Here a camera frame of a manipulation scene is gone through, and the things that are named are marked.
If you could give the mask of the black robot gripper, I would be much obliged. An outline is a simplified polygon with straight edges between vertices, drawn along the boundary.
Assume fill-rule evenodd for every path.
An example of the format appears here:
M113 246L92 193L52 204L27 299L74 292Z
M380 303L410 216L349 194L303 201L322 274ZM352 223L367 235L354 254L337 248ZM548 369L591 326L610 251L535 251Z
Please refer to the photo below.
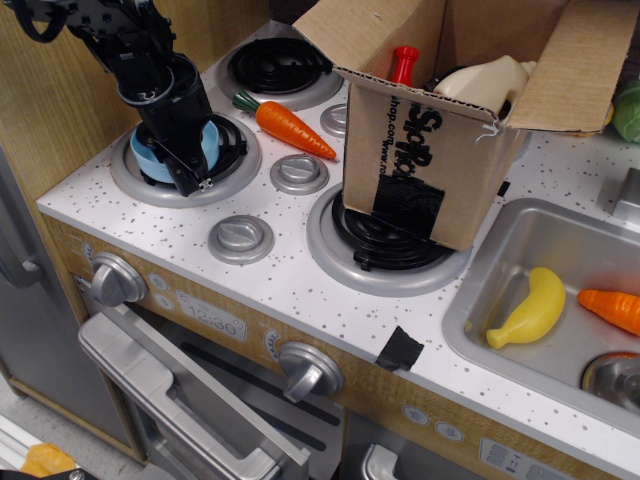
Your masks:
M197 68L174 51L171 21L151 1L69 1L64 9L68 29L140 114L178 192L208 190L201 140L212 111Z

